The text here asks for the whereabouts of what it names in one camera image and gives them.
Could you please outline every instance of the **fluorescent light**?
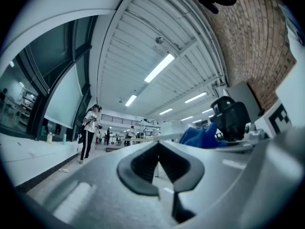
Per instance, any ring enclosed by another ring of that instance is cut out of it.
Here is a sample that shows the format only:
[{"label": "fluorescent light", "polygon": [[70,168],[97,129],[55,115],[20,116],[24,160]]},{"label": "fluorescent light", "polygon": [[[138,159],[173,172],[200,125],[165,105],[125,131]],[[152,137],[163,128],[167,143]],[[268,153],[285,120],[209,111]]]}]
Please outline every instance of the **fluorescent light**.
[{"label": "fluorescent light", "polygon": [[23,84],[23,82],[19,82],[20,86],[22,86],[23,88],[25,88],[25,84]]},{"label": "fluorescent light", "polygon": [[209,111],[211,111],[211,110],[213,110],[213,109],[208,109],[208,110],[206,110],[206,111],[203,111],[202,113],[204,114],[204,113],[209,112]]},{"label": "fluorescent light", "polygon": [[172,110],[173,110],[173,109],[170,108],[170,109],[167,109],[167,110],[165,110],[165,111],[163,111],[163,112],[161,112],[161,113],[159,113],[159,114],[162,115],[162,114],[165,114],[165,113],[170,112],[170,111],[172,111]]},{"label": "fluorescent light", "polygon": [[146,82],[151,82],[153,78],[157,76],[171,61],[173,61],[175,58],[168,54],[158,65],[154,70],[145,78]]},{"label": "fluorescent light", "polygon": [[184,118],[184,119],[182,119],[181,121],[183,121],[183,120],[187,120],[187,119],[190,119],[190,118],[192,118],[192,116],[187,117],[187,118]]},{"label": "fluorescent light", "polygon": [[125,106],[129,106],[129,105],[131,105],[132,104],[132,102],[133,102],[133,100],[135,100],[135,98],[136,98],[137,96],[135,96],[135,95],[132,95],[131,97],[130,97],[130,99],[127,101],[127,103],[125,104]]},{"label": "fluorescent light", "polygon": [[187,104],[187,103],[189,103],[190,101],[193,101],[193,100],[195,100],[195,99],[197,99],[197,98],[199,98],[199,97],[202,97],[202,96],[204,96],[204,95],[206,95],[206,92],[201,93],[201,94],[199,94],[199,95],[197,95],[197,96],[195,96],[195,97],[192,97],[192,98],[189,99],[189,100],[186,100],[185,103]]}]

